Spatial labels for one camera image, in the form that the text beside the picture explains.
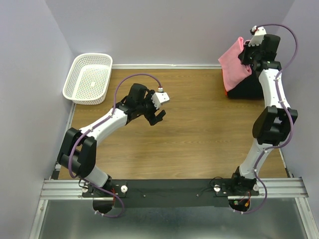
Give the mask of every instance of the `gray floor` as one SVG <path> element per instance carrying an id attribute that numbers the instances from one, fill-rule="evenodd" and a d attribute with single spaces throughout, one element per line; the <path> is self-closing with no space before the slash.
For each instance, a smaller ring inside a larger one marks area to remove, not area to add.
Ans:
<path id="1" fill-rule="evenodd" d="M 253 200 L 252 206 L 261 200 Z M 42 239 L 304 239 L 294 199 L 268 199 L 256 213 L 228 208 L 126 209 L 121 218 L 94 215 L 92 202 L 49 202 Z"/>

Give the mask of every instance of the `wooden tabletop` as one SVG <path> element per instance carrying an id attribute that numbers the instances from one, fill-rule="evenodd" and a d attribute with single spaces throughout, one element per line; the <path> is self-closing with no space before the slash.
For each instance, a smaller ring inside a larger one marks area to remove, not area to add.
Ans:
<path id="1" fill-rule="evenodd" d="M 140 117 L 118 129 L 98 147 L 97 166 L 115 179 L 231 177 L 251 147 L 252 126 L 264 102 L 228 99 L 219 69 L 112 70 L 104 102 L 77 105 L 72 127 L 87 126 L 106 114 L 117 84 L 140 72 L 153 74 L 163 84 L 170 97 L 163 106 L 166 116 L 155 126 Z M 133 83 L 158 87 L 150 77 L 131 78 L 120 87 L 117 101 Z M 278 150 L 267 158 L 260 176 L 286 177 Z M 59 179 L 70 179 L 65 168 Z"/>

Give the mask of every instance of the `metal frame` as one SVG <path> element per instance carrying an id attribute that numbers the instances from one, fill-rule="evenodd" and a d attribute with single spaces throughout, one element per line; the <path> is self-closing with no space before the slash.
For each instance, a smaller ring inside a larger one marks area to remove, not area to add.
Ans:
<path id="1" fill-rule="evenodd" d="M 72 124 L 76 104 L 72 104 L 69 119 L 67 122 L 67 131 Z M 280 154 L 286 167 L 282 152 Z M 61 165 L 56 164 L 55 171 L 59 171 Z M 294 178 L 286 169 L 290 178 L 267 178 L 263 179 L 269 198 L 295 198 L 299 213 L 309 239 L 319 239 L 319 232 L 314 217 L 308 204 L 308 193 L 306 191 L 302 178 Z M 259 196 L 252 198 L 263 198 L 265 190 L 261 183 L 259 186 Z M 238 199 L 239 197 L 231 196 L 228 199 Z M 94 200 L 112 200 L 113 198 L 94 198 Z M 83 198 L 82 189 L 78 186 L 77 180 L 45 180 L 43 182 L 38 208 L 33 221 L 29 239 L 38 239 L 40 236 L 44 216 L 49 200 L 93 200 L 93 198 Z"/>

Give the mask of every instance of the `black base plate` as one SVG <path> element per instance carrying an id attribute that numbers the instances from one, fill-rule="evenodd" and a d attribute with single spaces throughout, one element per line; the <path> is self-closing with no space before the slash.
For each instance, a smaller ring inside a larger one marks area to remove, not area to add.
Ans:
<path id="1" fill-rule="evenodd" d="M 221 190 L 215 192 L 214 185 Z M 244 196 L 245 191 L 232 192 L 231 179 L 159 179 L 159 180 L 112 180 L 115 192 L 126 208 L 167 208 L 167 207 L 229 207 L 228 196 Z M 121 187 L 128 191 L 123 194 Z M 83 197 L 109 197 L 94 188 L 83 193 Z M 121 207 L 115 200 L 115 207 Z"/>

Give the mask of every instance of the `lavender wall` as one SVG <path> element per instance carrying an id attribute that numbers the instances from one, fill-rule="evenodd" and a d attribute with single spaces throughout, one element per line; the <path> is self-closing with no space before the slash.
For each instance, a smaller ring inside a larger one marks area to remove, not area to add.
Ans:
<path id="1" fill-rule="evenodd" d="M 249 28 L 282 22 L 293 0 L 46 0 L 71 50 L 114 64 L 219 64 Z"/>
<path id="2" fill-rule="evenodd" d="M 43 0 L 0 2 L 0 238 L 23 239 L 65 130 L 73 55 Z"/>
<path id="3" fill-rule="evenodd" d="M 319 1 L 296 0 L 283 21 L 296 33 L 299 53 L 291 67 L 283 74 L 287 99 L 299 117 L 292 142 L 283 149 L 287 167 L 297 177 L 302 176 L 309 193 L 309 204 L 319 226 Z M 286 63 L 293 54 L 294 41 L 285 30 L 278 59 Z"/>

